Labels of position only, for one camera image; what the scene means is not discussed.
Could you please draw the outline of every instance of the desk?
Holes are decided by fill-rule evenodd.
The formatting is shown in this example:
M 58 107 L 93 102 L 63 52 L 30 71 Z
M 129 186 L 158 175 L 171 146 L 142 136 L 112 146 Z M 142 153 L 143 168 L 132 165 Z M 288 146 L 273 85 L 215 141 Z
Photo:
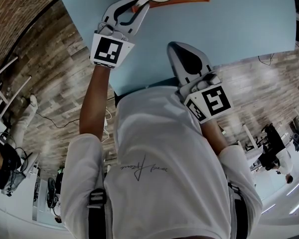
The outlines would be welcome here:
M 62 1 L 91 48 L 104 12 L 119 0 Z M 295 39 L 294 0 L 210 0 L 151 8 L 136 35 L 136 46 L 111 72 L 110 84 L 121 95 L 173 77 L 166 54 L 170 41 L 193 45 L 215 66 L 294 50 Z

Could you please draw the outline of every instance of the tabletop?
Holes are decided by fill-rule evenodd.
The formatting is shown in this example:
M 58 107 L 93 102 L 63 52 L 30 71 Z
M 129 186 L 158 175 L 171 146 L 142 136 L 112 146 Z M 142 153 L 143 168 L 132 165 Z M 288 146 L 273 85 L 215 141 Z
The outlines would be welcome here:
M 90 49 L 104 12 L 119 0 L 62 1 Z M 166 54 L 171 41 L 200 49 L 215 66 L 294 50 L 295 38 L 294 0 L 210 0 L 155 7 L 148 11 L 133 50 L 112 70 L 110 84 L 121 95 L 173 77 Z

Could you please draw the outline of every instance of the person in black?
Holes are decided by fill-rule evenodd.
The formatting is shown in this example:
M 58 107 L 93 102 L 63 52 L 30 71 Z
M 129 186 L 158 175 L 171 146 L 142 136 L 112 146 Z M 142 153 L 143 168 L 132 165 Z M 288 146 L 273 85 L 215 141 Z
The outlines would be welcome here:
M 60 208 L 62 178 L 63 178 L 63 169 L 59 170 L 55 181 L 53 178 L 48 179 L 47 204 L 48 207 L 50 208 L 50 212 L 55 216 L 54 217 L 55 221 L 58 223 L 62 223 L 61 208 Z
M 267 133 L 269 147 L 264 145 L 264 153 L 258 158 L 258 160 L 260 161 L 261 165 L 265 167 L 267 171 L 269 171 L 275 166 L 280 166 L 276 155 L 285 148 L 285 145 L 272 124 L 267 125 L 264 128 L 264 131 Z

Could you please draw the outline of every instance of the floor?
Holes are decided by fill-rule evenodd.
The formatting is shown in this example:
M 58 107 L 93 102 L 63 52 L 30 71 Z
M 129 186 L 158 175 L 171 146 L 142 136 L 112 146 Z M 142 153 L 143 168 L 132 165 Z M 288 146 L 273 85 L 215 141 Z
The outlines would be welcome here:
M 71 21 L 61 1 L 49 9 L 21 39 L 14 51 L 19 61 L 6 75 L 13 92 L 29 75 L 30 82 L 12 104 L 14 116 L 22 111 L 24 99 L 31 93 L 39 101 L 38 113 L 52 119 L 61 127 L 79 117 L 80 108 L 93 68 L 89 51 Z M 260 59 L 269 63 L 270 55 Z M 242 130 L 245 123 L 252 135 L 261 135 L 261 128 L 272 122 L 283 134 L 286 125 L 295 117 L 299 102 L 299 48 L 275 54 L 271 65 L 250 58 L 229 65 L 215 67 L 219 77 L 232 94 L 235 109 L 218 119 L 226 130 L 230 143 L 248 142 Z M 103 142 L 106 164 L 116 162 L 113 141 L 115 118 L 114 93 L 108 90 L 107 109 L 112 115 L 107 131 L 110 138 Z M 78 121 L 65 128 L 57 128 L 50 120 L 36 115 L 24 139 L 27 152 L 40 153 L 41 176 L 55 176 L 64 164 L 70 140 L 78 135 Z

